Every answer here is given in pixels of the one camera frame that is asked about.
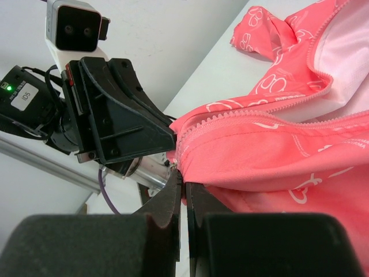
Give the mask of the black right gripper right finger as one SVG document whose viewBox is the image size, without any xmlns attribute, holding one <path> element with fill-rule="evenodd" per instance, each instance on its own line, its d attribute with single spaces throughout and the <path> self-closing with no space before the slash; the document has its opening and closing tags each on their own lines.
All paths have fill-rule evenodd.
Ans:
<svg viewBox="0 0 369 277">
<path fill-rule="evenodd" d="M 187 183 L 191 276 L 363 276 L 343 226 L 316 213 L 235 213 Z"/>
</svg>

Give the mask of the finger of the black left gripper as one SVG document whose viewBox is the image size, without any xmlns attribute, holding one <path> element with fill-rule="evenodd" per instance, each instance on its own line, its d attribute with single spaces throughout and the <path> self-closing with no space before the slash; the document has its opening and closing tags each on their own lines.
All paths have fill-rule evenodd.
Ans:
<svg viewBox="0 0 369 277">
<path fill-rule="evenodd" d="M 99 78 L 103 93 L 107 96 L 107 127 L 99 129 L 101 142 L 105 150 L 106 164 L 123 162 L 142 156 L 148 156 L 175 149 L 176 135 L 172 130 L 166 133 L 153 127 L 141 127 L 128 130 L 114 130 L 118 126 L 118 112 L 121 90 L 117 86 L 107 66 L 103 68 L 104 76 Z"/>
<path fill-rule="evenodd" d="M 150 100 L 140 84 L 130 60 L 113 58 L 108 68 L 114 81 L 121 90 L 118 112 L 118 126 L 114 130 L 128 130 L 141 127 L 153 127 L 171 133 L 171 121 Z"/>
</svg>

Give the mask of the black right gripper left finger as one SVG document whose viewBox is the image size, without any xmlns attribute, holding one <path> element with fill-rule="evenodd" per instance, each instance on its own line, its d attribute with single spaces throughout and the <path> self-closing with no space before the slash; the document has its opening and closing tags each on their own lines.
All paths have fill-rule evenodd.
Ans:
<svg viewBox="0 0 369 277">
<path fill-rule="evenodd" d="M 2 276 L 174 276 L 182 175 L 133 214 L 34 215 L 1 253 Z"/>
</svg>

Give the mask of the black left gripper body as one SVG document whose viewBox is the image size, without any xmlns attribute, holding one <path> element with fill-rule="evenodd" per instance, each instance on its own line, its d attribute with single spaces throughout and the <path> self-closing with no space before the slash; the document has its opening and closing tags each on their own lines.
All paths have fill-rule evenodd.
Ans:
<svg viewBox="0 0 369 277">
<path fill-rule="evenodd" d="M 106 66 L 104 58 L 83 57 L 67 63 L 61 73 L 80 163 L 90 160 L 107 163 L 99 132 L 107 127 L 107 96 L 99 84 Z"/>
</svg>

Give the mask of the silver zipper pull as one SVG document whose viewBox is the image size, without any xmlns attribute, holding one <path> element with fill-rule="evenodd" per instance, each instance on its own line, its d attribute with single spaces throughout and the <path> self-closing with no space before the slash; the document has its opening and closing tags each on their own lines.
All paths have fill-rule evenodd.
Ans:
<svg viewBox="0 0 369 277">
<path fill-rule="evenodd" d="M 171 163 L 170 169 L 171 169 L 171 170 L 174 170 L 174 169 L 177 169 L 177 167 L 178 167 L 178 161 L 177 161 L 177 160 L 174 160 L 174 161 Z"/>
</svg>

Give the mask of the pink hooded jacket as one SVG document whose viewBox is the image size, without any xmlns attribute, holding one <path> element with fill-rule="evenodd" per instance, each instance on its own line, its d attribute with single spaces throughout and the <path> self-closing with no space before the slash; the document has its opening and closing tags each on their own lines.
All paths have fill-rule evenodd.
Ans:
<svg viewBox="0 0 369 277">
<path fill-rule="evenodd" d="M 252 89 L 171 124 L 168 159 L 236 212 L 319 212 L 368 272 L 368 2 L 316 1 L 279 19 L 248 9 L 230 41 L 271 62 Z"/>
</svg>

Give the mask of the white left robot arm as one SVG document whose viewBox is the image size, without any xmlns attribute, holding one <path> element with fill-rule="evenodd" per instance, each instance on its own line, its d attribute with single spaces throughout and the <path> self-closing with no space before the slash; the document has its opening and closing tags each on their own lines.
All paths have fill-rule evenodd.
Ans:
<svg viewBox="0 0 369 277">
<path fill-rule="evenodd" d="M 15 66 L 1 81 L 1 131 L 153 189 L 170 176 L 169 161 L 158 156 L 175 149 L 171 122 L 128 59 L 84 57 L 60 77 Z"/>
</svg>

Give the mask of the aluminium table frame rail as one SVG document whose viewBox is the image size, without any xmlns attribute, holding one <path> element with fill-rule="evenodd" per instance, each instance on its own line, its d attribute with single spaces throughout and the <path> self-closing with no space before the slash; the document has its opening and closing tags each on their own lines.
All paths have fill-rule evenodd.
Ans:
<svg viewBox="0 0 369 277">
<path fill-rule="evenodd" d="M 39 141 L 1 133 L 1 153 L 90 192 L 100 192 L 96 165 L 78 164 L 73 156 L 60 154 Z"/>
</svg>

